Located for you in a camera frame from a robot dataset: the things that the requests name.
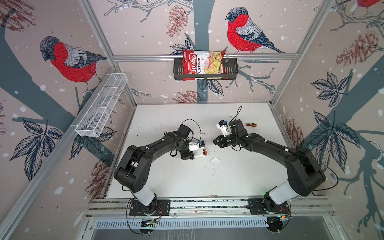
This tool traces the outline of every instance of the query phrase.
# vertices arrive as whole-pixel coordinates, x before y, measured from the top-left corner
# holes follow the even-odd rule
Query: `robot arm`
[[[223,130],[224,122],[217,126]],[[287,169],[288,180],[271,189],[264,195],[267,211],[274,212],[279,204],[297,197],[307,196],[325,181],[325,175],[319,164],[296,149],[268,141],[256,133],[248,134],[240,120],[229,123],[232,134],[223,133],[214,140],[219,147],[240,145],[251,152],[265,155]]]
[[[318,163],[303,152],[270,142],[255,133],[248,134],[240,120],[229,123],[232,134],[226,131],[224,124],[221,121],[217,125],[223,135],[214,140],[215,145],[240,145],[248,151],[272,158],[287,168],[288,180],[264,195],[263,208],[268,212],[275,212],[280,204],[298,195],[307,196],[325,181],[325,175]],[[189,127],[181,124],[179,129],[166,133],[160,140],[141,147],[131,145],[124,153],[114,172],[114,178],[138,199],[142,213],[150,215],[156,208],[157,196],[147,185],[152,162],[175,149],[180,152],[182,159],[193,159],[191,150],[196,147],[196,143],[191,145],[187,140],[190,132]]]
[[[125,151],[113,177],[139,200],[141,211],[151,214],[155,211],[157,196],[147,185],[147,179],[151,164],[164,153],[177,150],[182,159],[193,158],[191,149],[204,141],[193,143],[186,140],[191,129],[183,124],[179,129],[168,132],[160,140],[146,146],[136,147],[131,145]]]

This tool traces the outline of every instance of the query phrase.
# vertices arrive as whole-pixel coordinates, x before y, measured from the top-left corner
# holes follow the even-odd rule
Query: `screwdriver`
[[[250,126],[250,127],[257,127],[256,123],[245,123],[245,126]]]

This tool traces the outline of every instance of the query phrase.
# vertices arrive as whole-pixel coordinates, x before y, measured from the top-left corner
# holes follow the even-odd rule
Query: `bag of chips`
[[[183,50],[184,74],[219,74],[225,73],[222,52]],[[183,78],[185,80],[199,80],[204,78]]]

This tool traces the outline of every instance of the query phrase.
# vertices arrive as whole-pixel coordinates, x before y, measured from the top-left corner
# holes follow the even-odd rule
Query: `black wire basket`
[[[209,80],[213,78],[214,80],[234,80],[237,77],[239,68],[237,65],[237,58],[223,58],[222,60],[224,69],[226,73],[222,74],[184,74],[183,68],[183,59],[175,58],[173,61],[173,74],[175,80],[182,81],[184,78],[200,78],[196,80]]]

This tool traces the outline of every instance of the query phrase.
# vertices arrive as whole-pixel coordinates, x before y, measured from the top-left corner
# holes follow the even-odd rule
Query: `bird illustration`
[[[346,1],[343,1],[341,2],[339,5],[342,5],[346,2],[349,2],[351,0],[346,0]],[[364,15],[364,16],[367,16],[367,15],[370,15],[372,14],[371,12],[368,12],[368,8],[372,5],[374,5],[375,3],[378,3],[379,1],[381,0],[355,0],[355,5],[353,5],[353,7],[351,8],[351,12],[352,12],[352,15],[355,13],[356,9],[358,7],[365,7],[366,10],[367,10],[367,13]]]
[[[76,83],[87,83],[87,90],[83,92],[83,97],[86,93],[92,93],[88,90],[88,81],[93,75],[97,76],[98,64],[107,59],[99,54],[88,52],[84,48],[72,47],[60,42],[53,36],[42,40],[40,51],[44,61],[49,59],[65,78]]]
[[[261,48],[269,48],[278,53],[284,53],[277,49],[265,36],[263,30],[252,22],[244,7],[231,9],[225,19],[228,20],[228,41],[237,49],[236,53],[240,51],[253,53],[256,49]]]

